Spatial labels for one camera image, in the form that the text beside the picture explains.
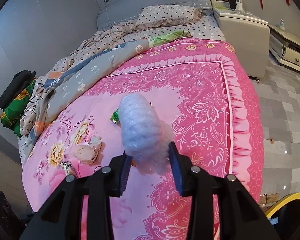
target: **metal screw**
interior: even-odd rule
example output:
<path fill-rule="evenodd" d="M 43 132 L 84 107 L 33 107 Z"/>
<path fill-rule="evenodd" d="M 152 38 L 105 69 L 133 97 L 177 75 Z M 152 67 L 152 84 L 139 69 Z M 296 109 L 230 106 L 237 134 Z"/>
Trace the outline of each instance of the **metal screw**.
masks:
<path fill-rule="evenodd" d="M 227 179 L 229 180 L 229 181 L 235 181 L 237 178 L 233 175 L 233 174 L 229 174 L 228 176 L 227 176 Z"/>
<path fill-rule="evenodd" d="M 101 169 L 101 172 L 104 174 L 107 174 L 111 171 L 111 168 L 109 166 L 105 166 Z"/>
<path fill-rule="evenodd" d="M 200 167 L 198 167 L 198 166 L 192 166 L 192 167 L 191 167 L 191 171 L 192 171 L 193 173 L 198 173 L 200 170 L 201 170 L 201 169 L 200 169 Z"/>
<path fill-rule="evenodd" d="M 70 175 L 66 176 L 66 182 L 71 182 L 71 181 L 74 181 L 74 179 L 75 179 L 75 176 L 74 176 L 74 175 L 72 175 L 72 174 L 70 174 Z"/>

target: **green cloth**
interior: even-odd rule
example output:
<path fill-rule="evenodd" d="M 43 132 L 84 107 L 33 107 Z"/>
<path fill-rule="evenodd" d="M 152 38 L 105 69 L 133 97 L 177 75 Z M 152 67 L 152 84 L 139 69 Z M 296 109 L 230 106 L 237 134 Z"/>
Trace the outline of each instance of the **green cloth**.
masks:
<path fill-rule="evenodd" d="M 4 127 L 7 127 L 18 136 L 20 134 L 20 118 L 23 116 L 24 110 L 31 98 L 36 78 L 21 91 L 19 95 L 4 109 L 0 114 L 0 121 Z"/>
<path fill-rule="evenodd" d="M 172 41 L 175 41 L 176 39 L 184 38 L 184 37 L 190 37 L 191 33 L 186 31 L 175 31 L 168 34 L 163 34 L 159 36 L 155 36 L 153 38 L 150 38 L 150 48 L 160 46 Z"/>

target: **green snack wrapper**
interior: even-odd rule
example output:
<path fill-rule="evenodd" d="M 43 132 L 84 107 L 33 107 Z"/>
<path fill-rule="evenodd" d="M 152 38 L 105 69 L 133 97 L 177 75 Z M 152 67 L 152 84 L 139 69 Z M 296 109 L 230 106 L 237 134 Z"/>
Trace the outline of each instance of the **green snack wrapper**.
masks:
<path fill-rule="evenodd" d="M 112 114 L 110 121 L 117 124 L 120 120 L 119 120 L 119 114 L 118 114 L 118 110 L 115 110 L 114 113 Z"/>

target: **pink bedspread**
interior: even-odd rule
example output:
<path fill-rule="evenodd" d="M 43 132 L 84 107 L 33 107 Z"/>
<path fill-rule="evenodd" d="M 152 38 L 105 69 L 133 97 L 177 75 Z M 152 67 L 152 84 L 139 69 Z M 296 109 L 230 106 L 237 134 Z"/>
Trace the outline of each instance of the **pink bedspread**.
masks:
<path fill-rule="evenodd" d="M 37 211 L 64 179 L 69 160 L 78 177 L 89 176 L 123 153 L 121 129 L 109 119 L 127 93 L 144 95 L 171 124 L 180 153 L 210 174 L 235 174 L 258 201 L 262 185 L 263 134 L 258 97 L 234 49 L 223 41 L 183 38 L 150 49 L 97 82 L 42 133 L 22 180 Z M 75 144 L 101 136 L 105 147 L 94 165 L 71 156 Z M 181 198 L 171 172 L 141 175 L 131 167 L 126 191 L 111 198 L 115 239 L 186 239 L 191 198 Z M 82 239 L 86 237 L 87 198 Z M 214 199 L 214 234 L 218 203 Z"/>

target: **crumpled sock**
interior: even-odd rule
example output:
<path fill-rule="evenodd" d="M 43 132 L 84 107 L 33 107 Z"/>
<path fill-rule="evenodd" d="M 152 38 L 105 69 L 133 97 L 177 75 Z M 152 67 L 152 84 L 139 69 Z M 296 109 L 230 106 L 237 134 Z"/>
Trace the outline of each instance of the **crumpled sock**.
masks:
<path fill-rule="evenodd" d="M 97 159 L 98 153 L 102 146 L 101 137 L 92 137 L 89 145 L 75 145 L 72 148 L 72 154 L 76 157 L 81 163 L 84 164 L 93 164 Z"/>

